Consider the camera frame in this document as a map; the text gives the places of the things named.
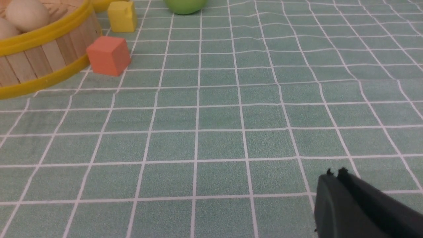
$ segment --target yellow cube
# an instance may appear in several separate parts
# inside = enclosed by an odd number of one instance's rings
[[[134,32],[137,28],[138,18],[134,2],[111,2],[107,15],[113,32]]]

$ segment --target orange cube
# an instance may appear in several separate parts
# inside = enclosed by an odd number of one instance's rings
[[[126,40],[101,36],[87,48],[88,58],[94,73],[119,76],[131,63]]]

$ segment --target table surface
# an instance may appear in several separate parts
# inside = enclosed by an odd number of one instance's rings
[[[311,238],[346,167],[423,212],[423,3],[136,1],[132,63],[0,101],[0,238]]]

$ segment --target egg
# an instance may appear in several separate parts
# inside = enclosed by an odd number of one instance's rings
[[[8,20],[0,17],[0,40],[19,35],[19,31]]]
[[[6,19],[25,33],[48,25],[50,15],[39,0],[12,0],[6,8]]]

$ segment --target green ball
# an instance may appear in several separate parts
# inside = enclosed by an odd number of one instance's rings
[[[164,0],[166,6],[178,15],[188,15],[201,10],[207,0]]]

